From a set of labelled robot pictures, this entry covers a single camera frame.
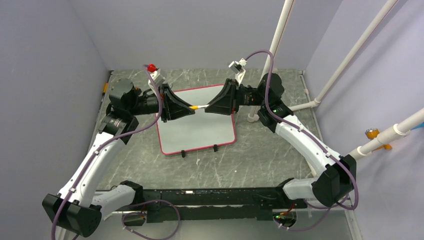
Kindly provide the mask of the white marker pen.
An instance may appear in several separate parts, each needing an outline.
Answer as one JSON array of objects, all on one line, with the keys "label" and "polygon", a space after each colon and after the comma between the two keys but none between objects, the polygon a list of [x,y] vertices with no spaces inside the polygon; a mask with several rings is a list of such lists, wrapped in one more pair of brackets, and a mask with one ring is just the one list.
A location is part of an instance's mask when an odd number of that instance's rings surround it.
[{"label": "white marker pen", "polygon": [[198,105],[198,106],[197,106],[197,109],[205,109],[205,108],[207,108],[207,107],[209,107],[209,104],[206,104],[206,105]]}]

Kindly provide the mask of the red-framed whiteboard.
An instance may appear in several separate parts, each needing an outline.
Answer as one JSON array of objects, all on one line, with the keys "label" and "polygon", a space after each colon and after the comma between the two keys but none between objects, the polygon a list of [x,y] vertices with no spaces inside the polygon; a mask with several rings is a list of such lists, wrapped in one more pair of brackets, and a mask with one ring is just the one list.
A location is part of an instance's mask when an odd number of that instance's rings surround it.
[{"label": "red-framed whiteboard", "polygon": [[233,115],[206,113],[203,109],[176,120],[159,120],[156,128],[164,155],[229,145],[237,139]]}]

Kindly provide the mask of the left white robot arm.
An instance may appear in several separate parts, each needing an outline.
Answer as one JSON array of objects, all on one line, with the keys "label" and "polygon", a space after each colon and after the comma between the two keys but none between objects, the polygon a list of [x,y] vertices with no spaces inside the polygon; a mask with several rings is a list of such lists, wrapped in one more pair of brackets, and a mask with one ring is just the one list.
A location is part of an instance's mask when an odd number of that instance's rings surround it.
[{"label": "left white robot arm", "polygon": [[143,91],[125,78],[112,86],[106,115],[88,154],[59,192],[42,201],[52,223],[52,239],[59,227],[89,237],[112,212],[125,207],[137,210],[147,204],[143,187],[129,180],[101,195],[96,195],[96,189],[117,154],[141,132],[137,116],[154,114],[156,120],[166,122],[195,113],[196,108],[177,97],[168,84],[150,80],[149,85],[149,90]]}]

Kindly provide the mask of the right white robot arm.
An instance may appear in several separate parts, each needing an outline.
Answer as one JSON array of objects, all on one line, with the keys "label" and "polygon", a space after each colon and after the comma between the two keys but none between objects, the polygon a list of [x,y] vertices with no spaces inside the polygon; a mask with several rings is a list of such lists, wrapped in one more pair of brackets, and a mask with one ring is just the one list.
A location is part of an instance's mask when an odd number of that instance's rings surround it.
[{"label": "right white robot arm", "polygon": [[356,160],[341,156],[313,135],[282,101],[285,89],[276,73],[265,74],[257,87],[226,79],[221,91],[207,104],[206,113],[231,115],[241,106],[259,106],[260,122],[293,146],[315,170],[314,178],[289,178],[277,186],[276,203],[289,207],[295,200],[317,200],[328,208],[341,206],[356,191]]}]

